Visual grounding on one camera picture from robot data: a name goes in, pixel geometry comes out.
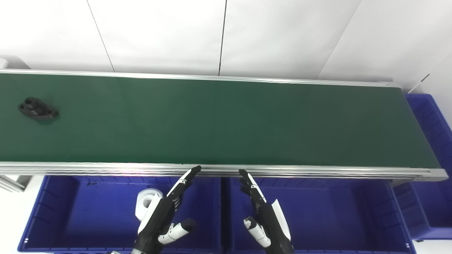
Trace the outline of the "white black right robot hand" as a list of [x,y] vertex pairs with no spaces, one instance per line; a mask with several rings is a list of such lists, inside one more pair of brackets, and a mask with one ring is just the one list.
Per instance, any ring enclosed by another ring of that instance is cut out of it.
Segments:
[[276,199],[267,202],[255,179],[245,169],[239,169],[240,190],[251,199],[255,217],[243,219],[244,227],[267,254],[294,254],[289,225]]

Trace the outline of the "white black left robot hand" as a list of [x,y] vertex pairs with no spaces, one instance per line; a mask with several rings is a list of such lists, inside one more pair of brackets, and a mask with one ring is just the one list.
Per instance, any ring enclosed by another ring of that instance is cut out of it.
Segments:
[[182,204],[185,191],[201,170],[200,165],[192,167],[176,181],[165,196],[152,199],[138,227],[132,254],[159,254],[165,245],[184,237],[196,227],[197,222],[192,218],[179,223],[173,223],[172,220]]

